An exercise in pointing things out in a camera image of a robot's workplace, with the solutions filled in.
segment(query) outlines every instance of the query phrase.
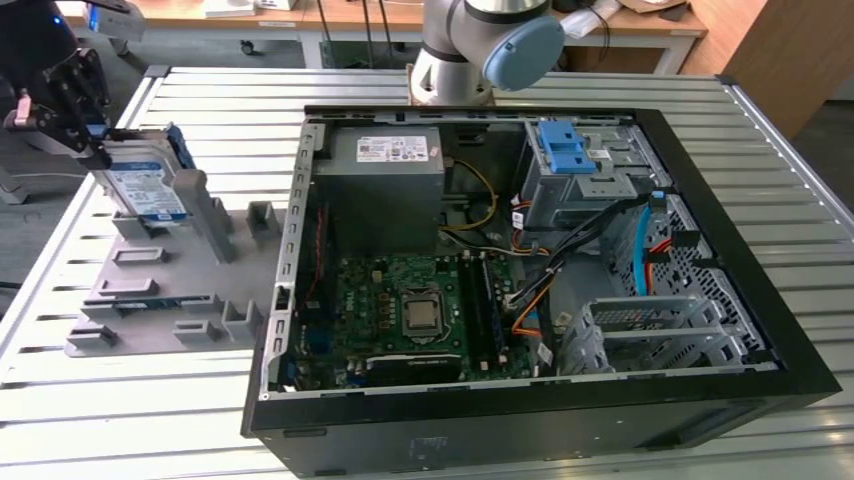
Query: sticker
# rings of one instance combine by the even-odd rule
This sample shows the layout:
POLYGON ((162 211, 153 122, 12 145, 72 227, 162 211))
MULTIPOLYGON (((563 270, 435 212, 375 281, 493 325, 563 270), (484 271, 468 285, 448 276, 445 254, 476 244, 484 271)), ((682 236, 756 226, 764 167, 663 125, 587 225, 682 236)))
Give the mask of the sticker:
POLYGON ((293 28, 296 23, 293 22, 257 22, 259 27, 276 27, 276 28, 293 28))
POLYGON ((700 37, 703 32, 699 30, 671 30, 670 35, 674 37, 700 37))
POLYGON ((512 228, 516 230, 524 230, 524 213, 512 212, 512 228))
POLYGON ((144 303, 116 303, 113 305, 116 308, 126 308, 126 309, 145 309, 148 308, 148 305, 145 305, 144 303))
POLYGON ((587 150, 591 160, 611 160, 611 153, 607 150, 587 150))
POLYGON ((551 359, 553 358, 553 354, 551 353, 551 350, 543 342, 540 342, 539 347, 536 347, 536 356, 543 362, 545 362, 545 365, 551 367, 551 359))
POLYGON ((443 463, 448 437, 423 437, 409 441, 409 460, 433 464, 443 463))
POLYGON ((427 137, 361 137, 356 162, 425 162, 427 137))
POLYGON ((113 163, 106 174, 136 215, 158 222, 186 218, 186 209, 164 184, 166 173, 157 162, 113 163))

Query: yellow wire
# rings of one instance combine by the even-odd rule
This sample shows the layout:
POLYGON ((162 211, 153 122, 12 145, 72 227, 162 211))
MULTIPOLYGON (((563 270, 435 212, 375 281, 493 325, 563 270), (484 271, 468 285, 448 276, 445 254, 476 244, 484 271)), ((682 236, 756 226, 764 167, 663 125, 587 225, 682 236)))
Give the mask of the yellow wire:
POLYGON ((449 231, 471 230, 472 228, 477 228, 480 225, 483 225, 485 222, 489 221, 489 219, 492 218, 492 215, 495 215, 495 210, 497 209, 497 197, 495 196, 495 189, 492 188, 492 184, 489 184, 489 181, 485 179, 485 177, 477 171, 477 169, 471 166, 468 162, 464 162, 463 160, 453 160, 453 162, 461 164, 471 171, 471 173, 473 173, 475 177, 480 179, 480 181, 485 185, 485 188, 489 189, 489 198, 492 200, 492 206, 489 207, 489 212, 487 213, 487 216, 481 220, 477 220, 475 223, 468 223, 465 225, 445 225, 443 227, 439 227, 439 230, 445 230, 445 231, 447 230, 449 231))

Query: power supply label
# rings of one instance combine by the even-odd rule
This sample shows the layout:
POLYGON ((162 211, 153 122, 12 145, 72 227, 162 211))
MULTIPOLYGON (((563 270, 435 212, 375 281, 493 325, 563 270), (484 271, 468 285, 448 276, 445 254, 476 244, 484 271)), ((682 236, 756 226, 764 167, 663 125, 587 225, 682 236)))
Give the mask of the power supply label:
POLYGON ((361 137, 356 162, 425 162, 427 137, 361 137))

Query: ram slot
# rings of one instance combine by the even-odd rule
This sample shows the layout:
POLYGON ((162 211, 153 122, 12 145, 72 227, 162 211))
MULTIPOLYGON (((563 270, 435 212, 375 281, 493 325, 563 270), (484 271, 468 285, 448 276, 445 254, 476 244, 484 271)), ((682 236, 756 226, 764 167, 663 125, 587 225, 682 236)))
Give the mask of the ram slot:
POLYGON ((484 276, 483 260, 460 258, 456 265, 468 358, 472 368, 485 371, 497 364, 499 353, 492 333, 493 297, 484 276))

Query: aluminum table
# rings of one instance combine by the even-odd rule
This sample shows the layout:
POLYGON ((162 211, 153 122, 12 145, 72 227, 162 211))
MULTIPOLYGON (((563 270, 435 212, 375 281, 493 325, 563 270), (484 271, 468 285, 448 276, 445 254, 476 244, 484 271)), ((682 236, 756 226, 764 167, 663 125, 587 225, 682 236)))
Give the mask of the aluminum table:
MULTIPOLYGON (((120 123, 181 126, 226 206, 284 205, 303 106, 404 104, 405 91, 399 71, 173 68, 142 80, 120 123)), ((738 87, 704 77, 559 74, 496 97, 664 112, 844 391, 692 450, 396 478, 851 478, 854 222, 738 87)), ((293 478, 239 435, 249 351, 65 357, 114 235, 112 211, 89 176, 0 322, 0 478, 293 478)))

